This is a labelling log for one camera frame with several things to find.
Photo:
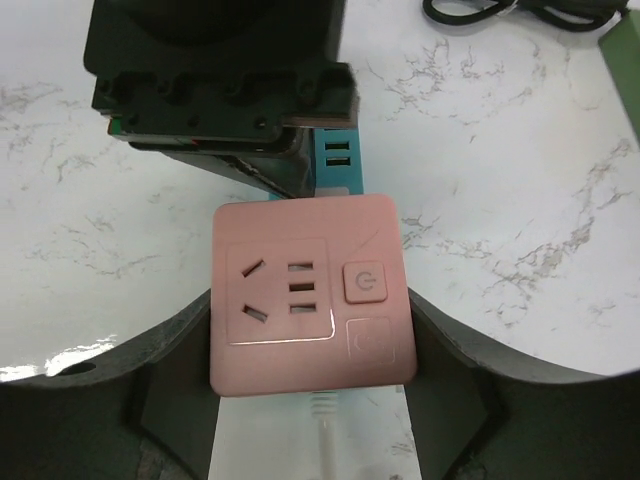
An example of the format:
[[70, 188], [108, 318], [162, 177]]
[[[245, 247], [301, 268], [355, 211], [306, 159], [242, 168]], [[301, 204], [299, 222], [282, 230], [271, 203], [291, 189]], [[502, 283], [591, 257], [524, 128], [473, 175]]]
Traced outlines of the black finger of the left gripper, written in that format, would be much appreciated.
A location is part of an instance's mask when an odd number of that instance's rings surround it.
[[315, 194], [315, 161], [308, 129], [286, 128], [273, 142], [197, 140], [165, 155], [282, 198]]

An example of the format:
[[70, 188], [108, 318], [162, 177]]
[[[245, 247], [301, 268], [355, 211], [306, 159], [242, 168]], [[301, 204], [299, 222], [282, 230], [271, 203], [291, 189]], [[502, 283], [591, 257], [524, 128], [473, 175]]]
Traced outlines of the teal power strip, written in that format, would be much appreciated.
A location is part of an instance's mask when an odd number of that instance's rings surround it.
[[358, 195], [364, 192], [357, 129], [286, 128], [278, 155], [267, 160], [274, 177], [259, 188], [274, 198]]

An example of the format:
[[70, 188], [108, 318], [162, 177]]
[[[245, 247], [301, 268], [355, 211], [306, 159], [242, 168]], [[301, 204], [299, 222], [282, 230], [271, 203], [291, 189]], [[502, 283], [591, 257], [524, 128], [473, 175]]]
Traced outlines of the pink cube socket adapter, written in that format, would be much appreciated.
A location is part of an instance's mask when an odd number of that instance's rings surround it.
[[404, 384], [417, 363], [390, 197], [232, 203], [216, 210], [210, 381], [217, 394]]

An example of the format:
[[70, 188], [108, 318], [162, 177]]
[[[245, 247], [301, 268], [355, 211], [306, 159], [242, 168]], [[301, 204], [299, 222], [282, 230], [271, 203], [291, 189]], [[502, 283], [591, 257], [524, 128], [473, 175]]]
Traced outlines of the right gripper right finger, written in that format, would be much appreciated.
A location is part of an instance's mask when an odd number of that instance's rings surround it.
[[405, 396], [422, 478], [638, 478], [638, 371], [556, 365], [409, 299], [418, 371]]

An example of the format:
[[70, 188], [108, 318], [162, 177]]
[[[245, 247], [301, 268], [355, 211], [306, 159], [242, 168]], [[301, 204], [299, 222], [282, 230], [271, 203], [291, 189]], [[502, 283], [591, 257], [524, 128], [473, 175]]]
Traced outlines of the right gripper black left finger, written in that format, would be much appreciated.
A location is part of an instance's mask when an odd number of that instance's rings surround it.
[[210, 294], [64, 368], [1, 385], [4, 479], [205, 479], [220, 398]]

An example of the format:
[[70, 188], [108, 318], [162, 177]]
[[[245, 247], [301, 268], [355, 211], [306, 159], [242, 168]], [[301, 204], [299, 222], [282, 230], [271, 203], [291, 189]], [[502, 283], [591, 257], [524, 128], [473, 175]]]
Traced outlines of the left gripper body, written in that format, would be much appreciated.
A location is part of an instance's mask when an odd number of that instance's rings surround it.
[[142, 149], [352, 127], [344, 11], [341, 1], [97, 1], [84, 53], [93, 108]]

